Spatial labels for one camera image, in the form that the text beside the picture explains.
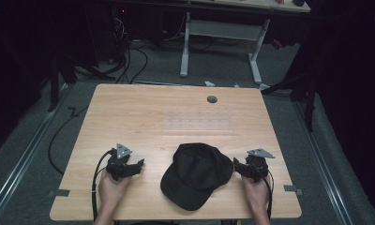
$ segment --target gray carpet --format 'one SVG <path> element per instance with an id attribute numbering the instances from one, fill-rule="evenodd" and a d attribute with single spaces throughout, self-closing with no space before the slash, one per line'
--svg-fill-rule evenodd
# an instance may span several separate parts
<path id="1" fill-rule="evenodd" d="M 135 47 L 142 45 L 142 42 L 134 43 Z M 256 88 L 258 85 L 253 83 L 245 53 L 249 53 L 250 45 L 249 42 L 243 42 L 233 48 L 228 47 L 225 51 L 225 45 L 213 44 L 205 50 L 192 50 L 189 74 L 186 78 L 180 78 L 182 47 L 163 45 L 159 48 L 146 44 L 141 50 L 146 53 L 148 63 L 135 81 L 200 86 L 204 85 L 204 81 L 210 81 L 216 86 L 234 86 L 234 83 L 229 81 L 231 79 L 241 87 Z M 193 47 L 203 48 L 205 43 Z M 268 85 L 281 82 L 298 48 L 299 46 L 295 45 L 278 51 L 272 46 L 262 46 L 258 64 L 263 82 Z M 144 59 L 143 54 L 131 50 L 131 65 L 127 71 L 129 78 L 142 68 Z M 101 65 L 101 69 L 108 67 L 110 66 L 106 64 Z M 69 94 L 59 106 L 59 110 L 37 146 L 37 153 L 28 170 L 2 212 L 0 224 L 92 224 L 92 221 L 57 222 L 50 219 L 53 197 L 49 193 L 58 189 L 62 176 L 48 160 L 48 147 L 57 130 L 70 118 L 72 112 L 70 107 L 76 108 L 76 111 L 86 107 L 99 83 L 109 82 L 81 76 L 73 87 L 69 87 Z M 282 95 L 285 92 L 264 96 L 264 100 L 292 182 L 303 191 L 303 195 L 298 195 L 303 213 L 300 218 L 295 219 L 272 219 L 272 224 L 340 224 L 318 171 L 306 128 L 301 123 L 302 118 L 296 112 L 295 103 Z M 47 114 L 50 107 L 49 85 L 42 93 L 42 99 L 21 118 L 19 125 L 0 150 L 0 190 Z M 85 112 L 82 112 L 79 117 L 73 118 L 53 140 L 53 162 L 62 171 L 67 166 L 84 115 Z M 327 166 L 332 171 L 349 210 L 352 224 L 375 224 L 375 211 L 368 203 L 349 162 L 343 156 L 318 97 L 313 126 L 313 135 L 322 150 Z M 252 221 L 245 219 L 243 224 L 252 224 Z"/>

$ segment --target round hole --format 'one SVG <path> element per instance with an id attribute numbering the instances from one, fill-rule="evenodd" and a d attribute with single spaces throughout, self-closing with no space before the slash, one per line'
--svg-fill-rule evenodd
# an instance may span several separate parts
<path id="1" fill-rule="evenodd" d="M 209 96 L 209 97 L 207 97 L 207 101 L 209 103 L 216 103 L 218 101 L 218 99 L 215 96 Z"/>

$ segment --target black cap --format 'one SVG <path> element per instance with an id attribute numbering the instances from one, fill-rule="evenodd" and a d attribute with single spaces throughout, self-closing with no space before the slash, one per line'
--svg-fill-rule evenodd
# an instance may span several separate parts
<path id="1" fill-rule="evenodd" d="M 232 173 L 232 161 L 216 147 L 183 143 L 173 155 L 173 163 L 164 173 L 160 187 L 181 208 L 195 211 L 215 189 L 228 183 Z"/>

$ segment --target human hand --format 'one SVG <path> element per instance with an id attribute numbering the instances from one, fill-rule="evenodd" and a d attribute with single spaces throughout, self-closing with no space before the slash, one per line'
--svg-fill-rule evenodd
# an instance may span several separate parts
<path id="1" fill-rule="evenodd" d="M 102 172 L 98 188 L 101 206 L 95 220 L 96 225 L 109 225 L 112 222 L 114 210 L 125 195 L 131 178 L 132 176 L 129 176 L 115 181 L 108 172 Z"/>
<path id="2" fill-rule="evenodd" d="M 266 212 L 266 205 L 269 201 L 269 190 L 265 182 L 261 179 L 259 182 L 254 181 L 245 176 L 241 176 L 246 192 L 249 209 L 256 221 L 255 224 L 270 224 Z M 270 184 L 269 176 L 266 176 L 266 181 Z"/>

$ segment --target cap brim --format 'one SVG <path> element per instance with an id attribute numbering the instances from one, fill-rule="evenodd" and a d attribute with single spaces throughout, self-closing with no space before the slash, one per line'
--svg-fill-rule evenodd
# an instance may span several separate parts
<path id="1" fill-rule="evenodd" d="M 213 189 L 196 190 L 185 186 L 178 178 L 173 163 L 161 178 L 160 187 L 167 198 L 188 211 L 201 208 L 214 191 Z"/>

